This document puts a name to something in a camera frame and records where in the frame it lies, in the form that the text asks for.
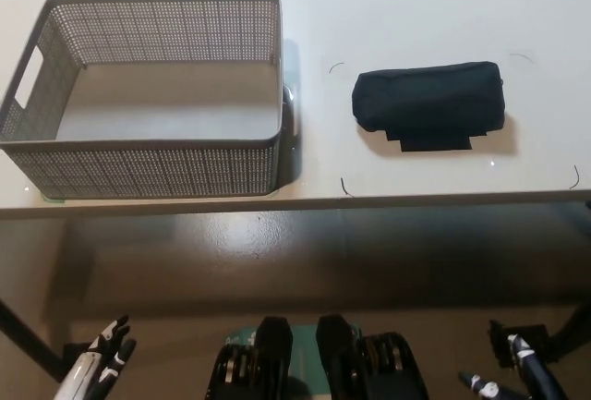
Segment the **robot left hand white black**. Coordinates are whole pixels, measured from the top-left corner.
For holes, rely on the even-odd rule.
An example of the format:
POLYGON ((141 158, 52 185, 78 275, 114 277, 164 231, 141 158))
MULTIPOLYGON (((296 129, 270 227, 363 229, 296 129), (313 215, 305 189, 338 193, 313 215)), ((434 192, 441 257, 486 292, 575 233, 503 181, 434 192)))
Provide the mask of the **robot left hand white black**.
POLYGON ((137 341, 127 338, 129 332, 127 315, 106 326, 83 348, 54 399, 106 399, 136 348, 137 341))

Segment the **robot right hand white black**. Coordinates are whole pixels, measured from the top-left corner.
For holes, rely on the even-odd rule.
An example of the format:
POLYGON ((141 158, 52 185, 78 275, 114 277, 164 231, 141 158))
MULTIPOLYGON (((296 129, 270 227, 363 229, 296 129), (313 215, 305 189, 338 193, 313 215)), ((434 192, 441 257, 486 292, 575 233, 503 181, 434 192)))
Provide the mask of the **robot right hand white black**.
POLYGON ((460 382, 479 399, 568 399, 545 361, 521 335, 524 329, 524 327, 507 328, 502 323, 491 320, 488 335, 493 350, 500 350, 501 355, 508 357, 513 367, 517 369, 527 394, 517 393, 497 382, 485 380, 475 373, 460 371, 458 373, 460 382))

